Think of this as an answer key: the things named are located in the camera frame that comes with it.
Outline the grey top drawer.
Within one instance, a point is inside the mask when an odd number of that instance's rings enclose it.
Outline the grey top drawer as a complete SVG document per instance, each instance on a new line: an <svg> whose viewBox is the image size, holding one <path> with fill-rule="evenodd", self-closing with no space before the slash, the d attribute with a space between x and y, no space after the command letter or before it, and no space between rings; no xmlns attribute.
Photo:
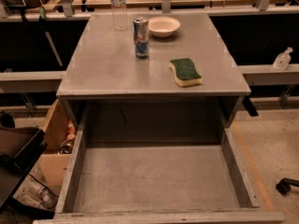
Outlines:
<svg viewBox="0 0 299 224"><path fill-rule="evenodd" d="M262 208L217 105L86 105L52 219L34 224L281 224Z"/></svg>

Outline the grey wooden drawer cabinet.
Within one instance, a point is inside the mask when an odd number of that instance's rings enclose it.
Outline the grey wooden drawer cabinet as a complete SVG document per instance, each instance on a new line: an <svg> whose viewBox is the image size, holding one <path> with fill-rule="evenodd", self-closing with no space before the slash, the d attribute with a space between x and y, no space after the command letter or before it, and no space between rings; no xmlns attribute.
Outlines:
<svg viewBox="0 0 299 224"><path fill-rule="evenodd" d="M172 16L180 28L169 38L151 37L147 59L135 56L132 27L117 32L109 15L91 16L57 96L67 105L73 100L221 97L226 120L232 121L250 94L246 80L207 14ZM175 83L168 64L181 58L194 61L203 78L200 85L181 88Z"/></svg>

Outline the green yellow sponge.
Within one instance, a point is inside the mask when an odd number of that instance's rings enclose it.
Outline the green yellow sponge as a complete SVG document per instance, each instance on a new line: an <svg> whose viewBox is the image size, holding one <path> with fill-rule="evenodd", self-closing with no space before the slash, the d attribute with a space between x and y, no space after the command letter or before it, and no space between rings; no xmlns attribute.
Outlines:
<svg viewBox="0 0 299 224"><path fill-rule="evenodd" d="M169 62L174 80L180 87L190 87L202 84L202 77L190 58L175 59Z"/></svg>

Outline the blue silver energy drink can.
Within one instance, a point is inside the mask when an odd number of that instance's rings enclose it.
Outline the blue silver energy drink can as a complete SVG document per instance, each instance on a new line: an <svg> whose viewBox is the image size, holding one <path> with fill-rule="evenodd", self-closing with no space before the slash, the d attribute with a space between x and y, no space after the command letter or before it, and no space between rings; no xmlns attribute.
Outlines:
<svg viewBox="0 0 299 224"><path fill-rule="evenodd" d="M135 18L134 25L134 43L135 56L139 59L149 57L149 20L146 18Z"/></svg>

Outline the white bowl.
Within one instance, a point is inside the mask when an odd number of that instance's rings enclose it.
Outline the white bowl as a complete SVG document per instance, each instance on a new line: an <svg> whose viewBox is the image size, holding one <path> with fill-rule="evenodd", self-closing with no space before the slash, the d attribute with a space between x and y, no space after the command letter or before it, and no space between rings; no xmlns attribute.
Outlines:
<svg viewBox="0 0 299 224"><path fill-rule="evenodd" d="M149 19L149 30L160 38L171 36L180 27L180 22L171 17L153 17Z"/></svg>

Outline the wooden box of items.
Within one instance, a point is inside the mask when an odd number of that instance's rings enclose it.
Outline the wooden box of items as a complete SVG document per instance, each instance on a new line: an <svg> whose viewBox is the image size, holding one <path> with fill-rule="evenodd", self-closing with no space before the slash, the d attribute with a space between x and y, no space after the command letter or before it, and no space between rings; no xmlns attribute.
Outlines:
<svg viewBox="0 0 299 224"><path fill-rule="evenodd" d="M77 131L60 100L51 105L42 130L47 148L38 164L50 186L61 186Z"/></svg>

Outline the clear plastic water bottle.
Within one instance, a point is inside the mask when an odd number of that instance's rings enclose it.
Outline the clear plastic water bottle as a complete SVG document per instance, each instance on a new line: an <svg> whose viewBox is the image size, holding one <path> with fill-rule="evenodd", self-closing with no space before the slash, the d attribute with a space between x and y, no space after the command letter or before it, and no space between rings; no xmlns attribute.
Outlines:
<svg viewBox="0 0 299 224"><path fill-rule="evenodd" d="M127 29L126 0L110 0L114 27L117 31Z"/></svg>

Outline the black cart tray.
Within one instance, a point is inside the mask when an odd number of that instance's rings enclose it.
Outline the black cart tray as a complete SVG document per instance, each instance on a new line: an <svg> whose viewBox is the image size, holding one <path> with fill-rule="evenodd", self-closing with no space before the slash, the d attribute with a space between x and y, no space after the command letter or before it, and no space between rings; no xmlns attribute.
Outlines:
<svg viewBox="0 0 299 224"><path fill-rule="evenodd" d="M0 209L3 210L29 174L47 144L38 127L15 127L14 119L0 113Z"/></svg>

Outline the clear soap dispenser bottle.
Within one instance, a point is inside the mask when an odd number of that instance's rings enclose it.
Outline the clear soap dispenser bottle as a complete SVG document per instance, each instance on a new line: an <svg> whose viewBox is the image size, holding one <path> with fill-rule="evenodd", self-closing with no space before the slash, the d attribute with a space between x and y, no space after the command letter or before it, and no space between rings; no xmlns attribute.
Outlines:
<svg viewBox="0 0 299 224"><path fill-rule="evenodd" d="M277 70L285 70L291 60L292 47L287 47L286 50L280 53L273 62L273 66Z"/></svg>

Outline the plastic bottle on floor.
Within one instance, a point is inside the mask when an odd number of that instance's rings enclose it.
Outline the plastic bottle on floor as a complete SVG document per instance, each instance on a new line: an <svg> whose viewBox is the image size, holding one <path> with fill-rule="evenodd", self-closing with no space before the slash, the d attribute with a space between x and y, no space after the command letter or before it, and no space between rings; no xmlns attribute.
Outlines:
<svg viewBox="0 0 299 224"><path fill-rule="evenodd" d="M27 186L27 190L29 191L30 197L35 201L38 207L50 210L56 206L57 198L44 186L31 182Z"/></svg>

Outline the black chair caster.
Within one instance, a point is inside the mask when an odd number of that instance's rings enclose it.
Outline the black chair caster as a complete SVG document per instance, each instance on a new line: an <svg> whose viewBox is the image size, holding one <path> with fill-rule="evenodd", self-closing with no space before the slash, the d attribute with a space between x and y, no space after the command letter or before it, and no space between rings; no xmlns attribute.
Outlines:
<svg viewBox="0 0 299 224"><path fill-rule="evenodd" d="M292 187L299 187L299 181L290 178L282 178L276 184L277 191L282 195L286 195L287 193L289 193Z"/></svg>

